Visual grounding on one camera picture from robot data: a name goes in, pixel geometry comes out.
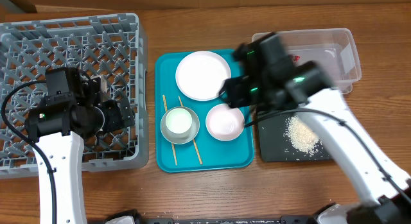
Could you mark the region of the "small white bowl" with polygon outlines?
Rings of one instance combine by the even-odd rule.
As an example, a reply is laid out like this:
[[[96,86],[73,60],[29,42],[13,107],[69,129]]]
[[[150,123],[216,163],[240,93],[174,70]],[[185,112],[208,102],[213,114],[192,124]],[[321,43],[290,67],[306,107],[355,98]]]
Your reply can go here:
[[[219,141],[232,141],[243,132],[245,118],[240,109],[219,104],[208,112],[205,123],[212,137]]]

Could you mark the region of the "large white round plate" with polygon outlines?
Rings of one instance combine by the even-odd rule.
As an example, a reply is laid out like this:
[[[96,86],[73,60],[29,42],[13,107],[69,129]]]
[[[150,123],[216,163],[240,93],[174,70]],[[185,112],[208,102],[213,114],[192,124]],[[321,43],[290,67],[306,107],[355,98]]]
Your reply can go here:
[[[195,51],[184,57],[177,66],[175,79],[180,91],[190,99],[209,101],[219,96],[231,68],[219,54]]]

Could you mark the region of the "wooden chopstick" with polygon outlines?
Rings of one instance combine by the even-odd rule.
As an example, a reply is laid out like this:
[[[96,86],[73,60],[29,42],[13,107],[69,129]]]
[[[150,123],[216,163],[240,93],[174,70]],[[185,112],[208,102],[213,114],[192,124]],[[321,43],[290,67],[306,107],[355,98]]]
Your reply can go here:
[[[163,100],[163,105],[164,105],[164,110],[165,112],[168,111],[168,106],[167,106],[167,102],[166,102],[166,96],[162,95],[162,100]],[[177,156],[176,156],[176,151],[175,151],[175,145],[171,142],[171,149],[172,149],[172,153],[173,153],[173,159],[174,159],[174,163],[177,166]]]
[[[178,96],[178,98],[179,98],[180,105],[181,105],[182,107],[184,107],[180,96]],[[200,165],[202,165],[202,164],[203,164],[202,158],[201,158],[201,156],[200,156],[200,152],[199,152],[199,150],[198,150],[198,146],[197,146],[197,142],[196,142],[195,138],[193,138],[192,141],[193,141],[193,145],[194,145],[194,147],[195,147],[195,151],[196,151],[196,153],[197,153],[198,161],[199,161]]]

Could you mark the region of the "white cup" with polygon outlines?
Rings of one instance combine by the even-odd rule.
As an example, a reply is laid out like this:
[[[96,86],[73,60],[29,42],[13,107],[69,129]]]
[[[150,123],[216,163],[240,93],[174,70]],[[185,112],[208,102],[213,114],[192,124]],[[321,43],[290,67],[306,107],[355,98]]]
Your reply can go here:
[[[176,138],[188,136],[193,124],[192,115],[185,108],[173,108],[166,114],[166,129],[167,132]]]

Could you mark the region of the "grey shallow bowl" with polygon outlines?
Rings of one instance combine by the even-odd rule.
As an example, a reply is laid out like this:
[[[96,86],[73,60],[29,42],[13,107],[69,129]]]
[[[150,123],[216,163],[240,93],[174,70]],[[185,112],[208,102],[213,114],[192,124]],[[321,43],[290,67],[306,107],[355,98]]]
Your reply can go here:
[[[199,132],[199,129],[200,129],[200,120],[199,120],[197,114],[193,110],[191,110],[190,108],[187,108],[187,107],[180,107],[180,108],[185,108],[186,110],[188,110],[189,113],[192,115],[192,118],[193,118],[193,124],[192,124],[191,130],[189,131],[188,136],[183,137],[183,138],[172,137],[167,132],[167,129],[166,129],[165,119],[166,119],[167,112],[165,113],[165,115],[163,115],[163,117],[161,119],[161,133],[162,133],[162,136],[167,141],[172,142],[173,144],[186,144],[188,142],[191,142],[193,140],[193,138],[195,138],[197,136],[197,134]]]

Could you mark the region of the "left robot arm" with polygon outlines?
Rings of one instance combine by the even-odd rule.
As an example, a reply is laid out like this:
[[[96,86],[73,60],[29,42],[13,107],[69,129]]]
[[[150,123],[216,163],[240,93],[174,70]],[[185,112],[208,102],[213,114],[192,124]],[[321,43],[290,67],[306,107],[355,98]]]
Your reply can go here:
[[[128,99],[103,99],[107,84],[73,67],[46,71],[47,94],[25,120],[39,170],[41,223],[86,223],[85,140],[135,124]]]

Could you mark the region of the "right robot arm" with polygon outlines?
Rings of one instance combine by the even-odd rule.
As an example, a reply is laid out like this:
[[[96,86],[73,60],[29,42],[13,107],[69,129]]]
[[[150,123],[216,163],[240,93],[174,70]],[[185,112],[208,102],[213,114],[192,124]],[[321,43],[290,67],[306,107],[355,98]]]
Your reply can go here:
[[[359,197],[354,205],[325,206],[310,223],[410,222],[410,175],[382,152],[318,64],[294,64],[276,33],[240,45],[232,57],[243,74],[224,82],[221,99],[231,108],[263,107],[269,118],[298,115]]]

